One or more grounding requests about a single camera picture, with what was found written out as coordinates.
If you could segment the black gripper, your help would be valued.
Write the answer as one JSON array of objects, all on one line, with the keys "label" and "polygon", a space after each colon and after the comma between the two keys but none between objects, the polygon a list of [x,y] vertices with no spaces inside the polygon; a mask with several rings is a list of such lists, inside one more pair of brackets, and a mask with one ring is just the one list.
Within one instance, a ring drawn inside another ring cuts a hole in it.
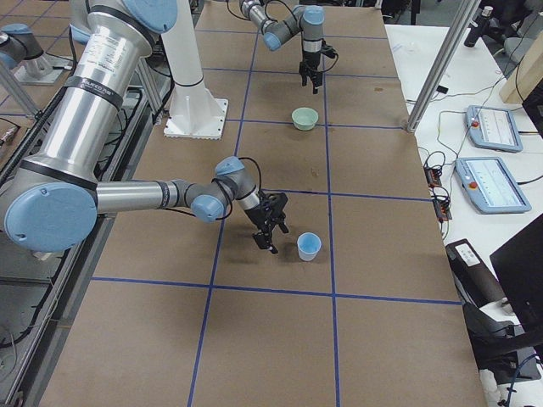
[{"label": "black gripper", "polygon": [[286,215],[283,212],[274,213],[268,207],[267,196],[270,193],[259,192],[259,203],[252,209],[245,210],[245,214],[256,226],[257,232],[252,235],[256,245],[261,250],[267,250],[272,254],[277,254],[278,250],[272,242],[272,231],[278,226],[283,234],[289,233],[286,225]]},{"label": "black gripper", "polygon": [[322,86],[322,72],[319,70],[321,63],[321,54],[319,52],[302,52],[302,60],[299,63],[299,74],[302,80],[302,86],[307,86],[307,82],[312,82],[312,93],[318,94]]}]

